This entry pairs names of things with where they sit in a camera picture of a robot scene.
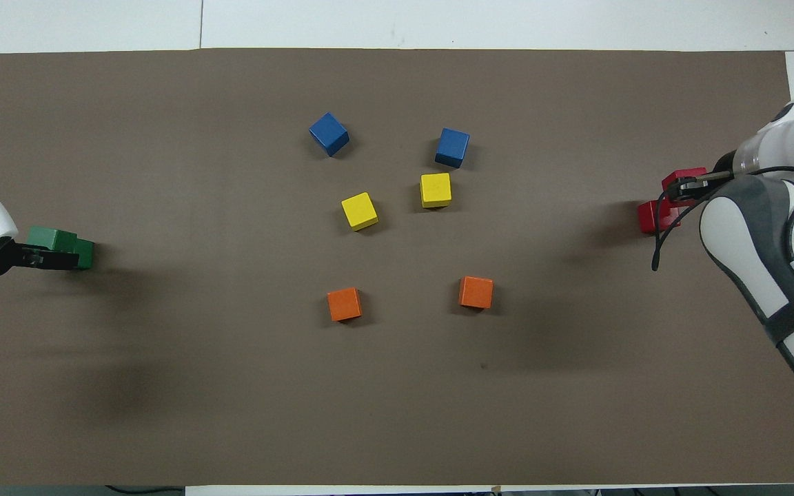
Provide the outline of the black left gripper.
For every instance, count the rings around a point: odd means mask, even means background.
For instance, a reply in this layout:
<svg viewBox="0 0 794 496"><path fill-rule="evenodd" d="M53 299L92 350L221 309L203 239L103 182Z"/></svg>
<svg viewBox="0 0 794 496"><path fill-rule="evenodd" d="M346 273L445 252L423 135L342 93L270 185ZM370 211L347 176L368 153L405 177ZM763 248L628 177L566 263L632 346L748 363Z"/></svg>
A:
<svg viewBox="0 0 794 496"><path fill-rule="evenodd" d="M22 246L22 244L10 240L0 248L0 276L8 273L13 267L19 267L20 264L22 267L40 270L79 270L79 261L79 254L73 252Z"/></svg>

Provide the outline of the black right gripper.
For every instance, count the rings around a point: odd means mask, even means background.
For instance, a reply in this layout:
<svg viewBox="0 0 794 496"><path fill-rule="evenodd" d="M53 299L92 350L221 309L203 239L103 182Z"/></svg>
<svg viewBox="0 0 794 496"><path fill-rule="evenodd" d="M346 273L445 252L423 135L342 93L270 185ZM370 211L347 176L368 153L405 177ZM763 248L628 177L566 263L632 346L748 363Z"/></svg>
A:
<svg viewBox="0 0 794 496"><path fill-rule="evenodd" d="M696 174L693 178L675 178L667 185L667 198L671 202L701 200L718 187L735 178L733 164L736 152L719 157L709 172Z"/></svg>

